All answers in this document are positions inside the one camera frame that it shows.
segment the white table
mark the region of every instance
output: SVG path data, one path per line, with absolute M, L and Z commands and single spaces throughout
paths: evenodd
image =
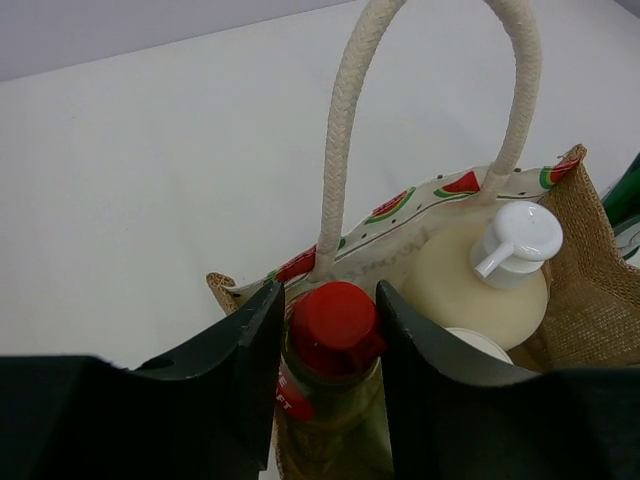
M 545 64 L 524 168 L 573 144 L 604 189 L 640 150 L 640 20 L 535 0 Z M 0 84 L 0 354 L 120 365 L 222 316 L 316 240 L 333 77 L 363 1 Z M 406 186 L 490 162 L 510 45 L 478 0 L 413 1 L 357 115 L 346 227 Z

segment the cream lotion bottle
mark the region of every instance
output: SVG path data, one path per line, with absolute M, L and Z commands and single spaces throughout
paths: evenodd
M 466 328 L 510 350 L 545 315 L 545 260 L 562 246 L 560 222 L 546 208 L 515 201 L 491 224 L 461 224 L 429 239 L 402 288 L 404 298 L 444 328 Z

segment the bottle label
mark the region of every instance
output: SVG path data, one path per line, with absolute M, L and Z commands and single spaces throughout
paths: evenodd
M 282 363 L 278 369 L 276 401 L 287 415 L 300 422 L 309 422 L 313 419 L 314 412 L 311 402 L 298 389 Z

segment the rope handle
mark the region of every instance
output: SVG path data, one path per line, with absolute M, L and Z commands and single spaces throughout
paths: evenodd
M 324 160 L 322 221 L 309 281 L 326 279 L 333 267 L 344 215 L 347 158 L 356 105 L 373 55 L 391 20 L 406 0 L 370 0 L 342 55 L 331 96 Z M 520 158 L 535 109 L 542 55 L 528 0 L 484 0 L 501 20 L 513 46 L 516 81 L 502 147 L 473 201 L 490 203 Z

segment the pump nozzle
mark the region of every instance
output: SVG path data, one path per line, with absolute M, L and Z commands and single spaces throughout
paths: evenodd
M 560 222 L 549 210 L 532 202 L 511 202 L 471 249 L 471 265 L 489 285 L 515 288 L 558 253 L 562 239 Z

